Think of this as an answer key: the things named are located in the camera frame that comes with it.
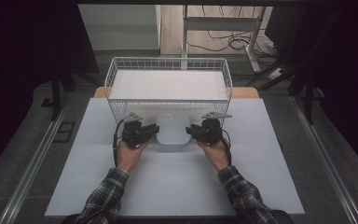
white surface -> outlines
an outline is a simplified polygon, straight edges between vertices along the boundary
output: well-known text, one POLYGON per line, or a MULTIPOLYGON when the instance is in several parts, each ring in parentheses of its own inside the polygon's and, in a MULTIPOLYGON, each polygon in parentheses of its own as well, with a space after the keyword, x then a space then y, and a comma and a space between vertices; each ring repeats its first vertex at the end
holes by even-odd
POLYGON ((157 125, 157 140, 163 145, 181 145, 190 141, 191 135, 186 133, 186 127, 190 127, 188 116, 161 114, 157 117, 157 125))
POLYGON ((109 99, 228 100, 221 71, 123 69, 109 99))
MULTIPOLYGON (((224 129, 232 164, 260 190, 271 209, 304 213, 261 99, 231 100, 224 129)), ((113 165, 112 112, 104 99, 91 99, 51 198, 46 216, 80 213, 90 193, 113 165)), ((156 141, 132 170, 120 216, 235 215, 216 171, 194 140, 180 146, 156 141)))
POLYGON ((94 50, 159 49, 160 6, 78 5, 94 50))

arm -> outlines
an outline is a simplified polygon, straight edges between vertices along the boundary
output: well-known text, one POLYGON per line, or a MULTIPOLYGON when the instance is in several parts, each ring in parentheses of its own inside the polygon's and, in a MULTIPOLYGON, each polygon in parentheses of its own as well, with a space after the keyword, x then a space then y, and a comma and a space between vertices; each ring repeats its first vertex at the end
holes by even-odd
POLYGON ((235 166, 228 166, 227 154, 222 142, 212 146, 200 141, 197 143, 218 172, 217 178, 225 188, 241 223, 278 223, 270 213, 269 208, 263 204, 257 187, 245 180, 235 166))
POLYGON ((110 169, 100 186, 91 193, 75 223, 109 223, 116 219, 129 172, 140 160, 147 145, 148 142, 142 143, 134 149, 122 141, 118 143, 117 167, 110 169))

metal rail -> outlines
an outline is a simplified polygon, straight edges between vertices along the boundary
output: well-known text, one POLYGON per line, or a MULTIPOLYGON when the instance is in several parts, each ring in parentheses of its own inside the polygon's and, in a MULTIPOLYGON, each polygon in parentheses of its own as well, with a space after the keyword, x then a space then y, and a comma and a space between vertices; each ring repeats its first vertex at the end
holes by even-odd
POLYGON ((348 219, 353 224, 358 224, 358 207, 356 202, 351 196, 351 193, 348 191, 345 183, 341 179, 336 166, 330 159, 324 144, 322 143, 321 139, 319 138, 318 133, 314 129, 312 125, 310 125, 305 118, 303 111, 304 108, 299 100, 298 97, 291 96, 292 103, 296 107, 296 112, 300 117, 301 123, 304 126, 304 129, 307 135, 312 142, 313 148, 315 149, 316 153, 318 154, 319 160, 322 163, 322 166, 330 180, 331 185, 333 186, 338 199, 340 200, 342 207, 344 208, 345 213, 348 216, 348 219))
POLYGON ((67 92, 64 95, 62 100, 62 109, 55 121, 52 121, 50 123, 48 130, 43 137, 39 147, 37 148, 30 162, 28 163, 28 166, 25 169, 19 184, 11 195, 7 206, 0 217, 0 224, 13 223, 16 220, 17 214, 20 212, 25 197, 27 196, 29 189, 34 183, 34 179, 40 169, 40 166, 42 165, 43 159, 45 159, 46 154, 48 153, 48 148, 53 141, 54 135, 60 127, 60 123, 66 113, 71 98, 71 92, 67 92))

person's right hand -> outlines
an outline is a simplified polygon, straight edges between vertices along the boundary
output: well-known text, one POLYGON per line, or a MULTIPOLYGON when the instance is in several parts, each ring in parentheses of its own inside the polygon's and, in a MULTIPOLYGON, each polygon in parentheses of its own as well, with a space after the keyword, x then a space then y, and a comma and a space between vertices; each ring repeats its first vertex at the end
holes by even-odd
POLYGON ((201 141, 197 141, 197 144, 203 149, 206 158, 213 165, 217 172, 220 172, 224 168, 228 167, 226 149, 221 141, 210 146, 201 141))

wire basket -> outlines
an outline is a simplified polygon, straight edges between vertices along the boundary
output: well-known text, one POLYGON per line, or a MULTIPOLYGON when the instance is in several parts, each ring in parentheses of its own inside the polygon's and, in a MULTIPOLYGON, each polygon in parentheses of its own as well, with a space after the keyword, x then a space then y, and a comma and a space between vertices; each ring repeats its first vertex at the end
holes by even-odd
POLYGON ((232 94, 225 59, 114 58, 104 86, 116 123, 130 112, 143 124, 156 123, 160 114, 199 123, 209 112, 226 114, 232 94))

